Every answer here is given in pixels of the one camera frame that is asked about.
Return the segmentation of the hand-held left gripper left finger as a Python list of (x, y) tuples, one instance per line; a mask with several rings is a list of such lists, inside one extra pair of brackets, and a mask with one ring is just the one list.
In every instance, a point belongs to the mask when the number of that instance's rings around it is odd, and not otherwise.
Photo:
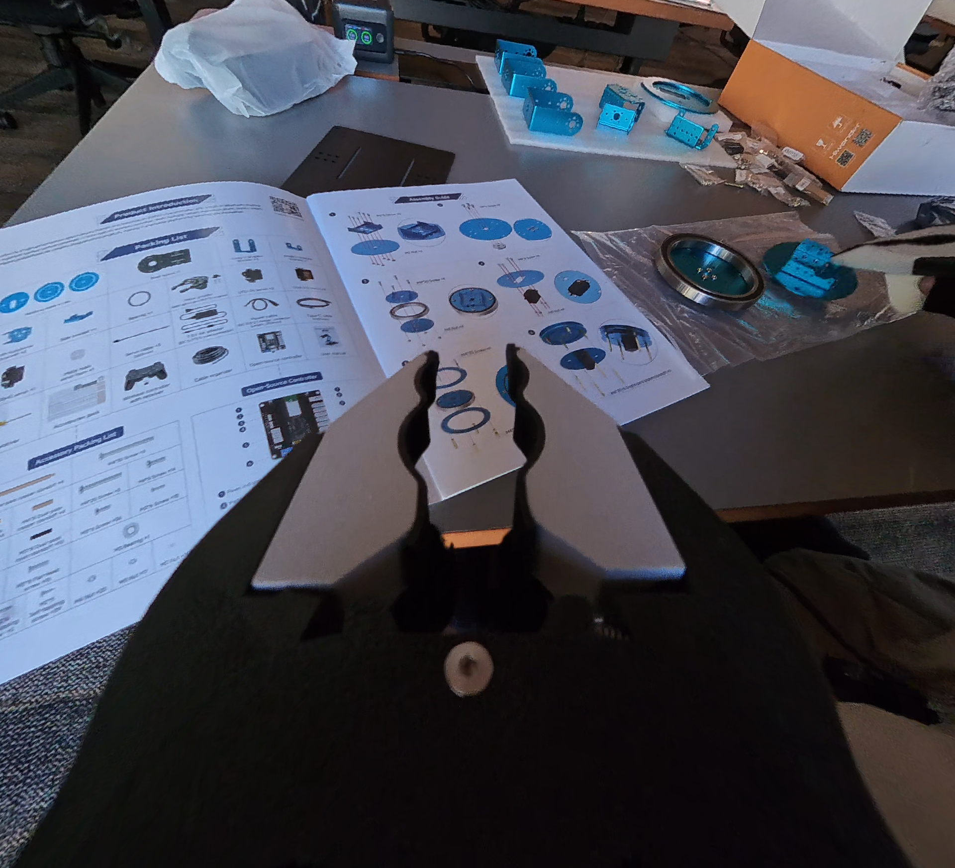
[(256, 590), (383, 602), (404, 630), (440, 632), (456, 564), (415, 464), (429, 446), (438, 355), (427, 351), (337, 418), (311, 457), (252, 580)]

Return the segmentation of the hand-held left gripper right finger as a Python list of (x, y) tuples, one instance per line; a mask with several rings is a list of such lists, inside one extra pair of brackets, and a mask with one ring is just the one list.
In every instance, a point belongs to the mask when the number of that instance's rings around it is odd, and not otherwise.
[(524, 462), (504, 539), (504, 619), (552, 602), (680, 588), (686, 564), (625, 433), (528, 349), (507, 348), (513, 439)]

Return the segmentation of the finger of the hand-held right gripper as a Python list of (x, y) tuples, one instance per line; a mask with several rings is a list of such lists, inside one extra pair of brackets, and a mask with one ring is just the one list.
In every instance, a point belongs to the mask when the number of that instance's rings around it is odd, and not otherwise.
[(884, 274), (891, 306), (895, 310), (919, 310), (926, 297), (920, 287), (922, 278), (953, 280), (954, 241), (869, 241), (836, 253), (833, 265)]
[(954, 224), (918, 228), (888, 238), (874, 239), (858, 248), (949, 248), (954, 243)]

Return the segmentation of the blue disc with mounted bracket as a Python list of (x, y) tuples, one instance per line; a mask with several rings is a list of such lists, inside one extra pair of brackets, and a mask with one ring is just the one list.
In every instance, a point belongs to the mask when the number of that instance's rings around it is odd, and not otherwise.
[(772, 246), (762, 264), (769, 276), (794, 295), (835, 301), (851, 295), (858, 286), (852, 268), (833, 264), (834, 253), (810, 239)]

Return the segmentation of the clear plastic bag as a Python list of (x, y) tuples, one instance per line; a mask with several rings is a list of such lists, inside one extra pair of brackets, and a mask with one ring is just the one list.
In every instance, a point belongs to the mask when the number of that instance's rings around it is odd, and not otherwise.
[(794, 210), (610, 232), (570, 231), (699, 373), (770, 360), (907, 316), (890, 305), (884, 277), (872, 272), (858, 272), (855, 291), (835, 301), (797, 297), (766, 278), (762, 297), (748, 309), (726, 312), (699, 306), (680, 297), (654, 266), (660, 244), (680, 233), (726, 243), (758, 266), (772, 246), (784, 242), (812, 239), (834, 251), (840, 247), (831, 235), (811, 230)]

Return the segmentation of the blue round disc plate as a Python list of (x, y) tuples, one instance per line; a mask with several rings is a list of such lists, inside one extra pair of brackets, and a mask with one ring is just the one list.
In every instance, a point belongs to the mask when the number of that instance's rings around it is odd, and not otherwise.
[(670, 259), (677, 271), (699, 289), (731, 297), (752, 290), (754, 280), (749, 272), (700, 241), (676, 243), (670, 250)]

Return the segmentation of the grey desk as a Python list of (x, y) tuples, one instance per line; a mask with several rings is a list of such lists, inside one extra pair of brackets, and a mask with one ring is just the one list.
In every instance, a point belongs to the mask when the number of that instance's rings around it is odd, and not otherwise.
[[(282, 185), (334, 125), (456, 154), (451, 182), (514, 178), (566, 230), (774, 212), (770, 197), (695, 182), (678, 165), (514, 147), (487, 96), (350, 77), (279, 115), (245, 119), (147, 69), (9, 224), (191, 182)], [(928, 357), (953, 321), (917, 315), (768, 362), (631, 427), (724, 519), (947, 500), (953, 384)]]

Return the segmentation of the pile of small screw bags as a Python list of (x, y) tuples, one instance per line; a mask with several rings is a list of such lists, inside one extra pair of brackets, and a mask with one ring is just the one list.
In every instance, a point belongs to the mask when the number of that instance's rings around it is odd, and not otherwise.
[(780, 148), (764, 135), (739, 130), (716, 134), (714, 144), (733, 158), (734, 168), (714, 170), (695, 163), (681, 166), (704, 186), (750, 188), (792, 208), (807, 206), (810, 200), (820, 205), (833, 200), (822, 181), (802, 165), (804, 156), (795, 149)]

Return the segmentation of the bubble-wrapped part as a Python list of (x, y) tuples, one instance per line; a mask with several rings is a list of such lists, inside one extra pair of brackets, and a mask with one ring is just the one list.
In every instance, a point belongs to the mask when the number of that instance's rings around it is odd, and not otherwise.
[(917, 106), (921, 110), (936, 114), (954, 113), (954, 49), (939, 66), (936, 74), (925, 82), (917, 98)]

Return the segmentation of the orange cardboard box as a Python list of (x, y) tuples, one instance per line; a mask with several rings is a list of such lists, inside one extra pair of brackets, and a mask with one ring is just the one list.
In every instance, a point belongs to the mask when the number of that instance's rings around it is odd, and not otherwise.
[(849, 193), (954, 193), (953, 116), (899, 64), (933, 0), (712, 0), (750, 38), (720, 97)]

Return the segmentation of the large blue flange plate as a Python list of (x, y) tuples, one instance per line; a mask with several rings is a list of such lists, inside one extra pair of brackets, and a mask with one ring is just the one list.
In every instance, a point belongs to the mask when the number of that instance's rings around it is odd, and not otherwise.
[(660, 103), (678, 111), (695, 114), (714, 114), (718, 109), (715, 99), (683, 83), (662, 78), (646, 78), (641, 88)]

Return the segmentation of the white foam sheet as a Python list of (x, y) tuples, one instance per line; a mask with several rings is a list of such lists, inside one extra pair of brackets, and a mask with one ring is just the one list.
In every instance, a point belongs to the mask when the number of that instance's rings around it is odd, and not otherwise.
[[(514, 145), (622, 158), (695, 162), (705, 167), (730, 168), (735, 164), (716, 140), (707, 149), (693, 150), (666, 136), (666, 127), (677, 110), (655, 100), (641, 89), (642, 83), (656, 79), (655, 75), (632, 76), (548, 65), (547, 72), (555, 80), (558, 90), (572, 96), (573, 110), (583, 118), (579, 134), (567, 137), (530, 131), (522, 115), (522, 101), (507, 95), (495, 68), (494, 58), (477, 54), (476, 63), (494, 103), (501, 128)], [(599, 100), (604, 87), (611, 83), (631, 88), (646, 102), (642, 116), (628, 134), (598, 125)]]

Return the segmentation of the black label printer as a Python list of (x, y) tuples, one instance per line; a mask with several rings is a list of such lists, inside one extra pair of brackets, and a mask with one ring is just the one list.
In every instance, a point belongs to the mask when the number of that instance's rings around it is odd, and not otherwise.
[(399, 80), (388, 0), (331, 0), (331, 14), (335, 36), (352, 42), (355, 75)]

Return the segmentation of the small blue U bracket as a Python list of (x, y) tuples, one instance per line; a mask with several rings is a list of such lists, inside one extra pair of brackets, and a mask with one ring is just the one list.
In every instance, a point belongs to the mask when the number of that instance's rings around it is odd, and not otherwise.
[(719, 132), (717, 123), (700, 124), (686, 117), (684, 110), (679, 110), (674, 119), (666, 128), (666, 136), (678, 141), (694, 150), (704, 150)]

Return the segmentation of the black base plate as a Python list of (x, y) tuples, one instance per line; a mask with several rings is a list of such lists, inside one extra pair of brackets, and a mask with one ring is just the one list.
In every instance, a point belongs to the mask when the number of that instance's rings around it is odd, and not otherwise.
[(332, 127), (282, 188), (299, 196), (443, 184), (455, 154), (379, 134)]

